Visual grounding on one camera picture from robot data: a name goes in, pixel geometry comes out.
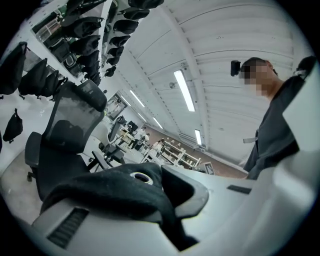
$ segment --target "ceiling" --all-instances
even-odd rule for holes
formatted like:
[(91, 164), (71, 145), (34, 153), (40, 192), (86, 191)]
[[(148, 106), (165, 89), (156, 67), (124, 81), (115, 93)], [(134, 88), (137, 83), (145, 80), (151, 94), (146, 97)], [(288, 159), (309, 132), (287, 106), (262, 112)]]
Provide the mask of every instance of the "ceiling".
[[(116, 79), (121, 93), (147, 122), (239, 165), (268, 108), (230, 76), (232, 60), (269, 60), (283, 80), (292, 75), (294, 42), (289, 18), (272, 1), (165, 0), (141, 20), (125, 45)], [(183, 70), (195, 112), (189, 112), (174, 71)], [(132, 96), (133, 90), (145, 107)]]

